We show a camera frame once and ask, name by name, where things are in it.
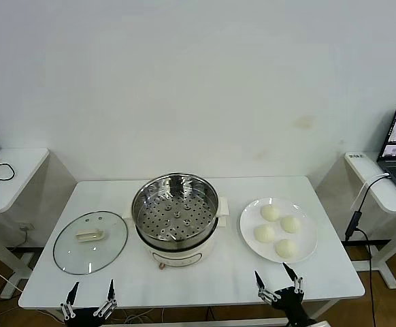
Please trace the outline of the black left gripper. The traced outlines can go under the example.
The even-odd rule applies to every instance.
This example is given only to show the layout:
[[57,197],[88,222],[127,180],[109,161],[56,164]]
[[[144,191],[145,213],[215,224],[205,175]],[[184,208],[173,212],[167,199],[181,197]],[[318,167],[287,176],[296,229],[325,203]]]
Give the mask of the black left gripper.
[[95,307],[73,310],[79,282],[77,281],[68,293],[65,302],[60,304],[65,325],[68,327],[99,327],[105,324],[105,317],[109,317],[117,307],[114,280],[110,281],[107,299],[97,309]]

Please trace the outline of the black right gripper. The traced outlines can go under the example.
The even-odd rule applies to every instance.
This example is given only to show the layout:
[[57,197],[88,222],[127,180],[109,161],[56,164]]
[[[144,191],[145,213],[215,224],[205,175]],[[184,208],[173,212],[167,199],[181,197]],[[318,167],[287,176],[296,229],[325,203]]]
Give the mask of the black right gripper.
[[272,307],[285,313],[289,323],[308,323],[309,316],[302,307],[303,278],[298,277],[296,272],[285,262],[282,263],[286,273],[293,282],[294,287],[287,287],[274,292],[269,291],[260,278],[257,271],[254,272],[258,297]]

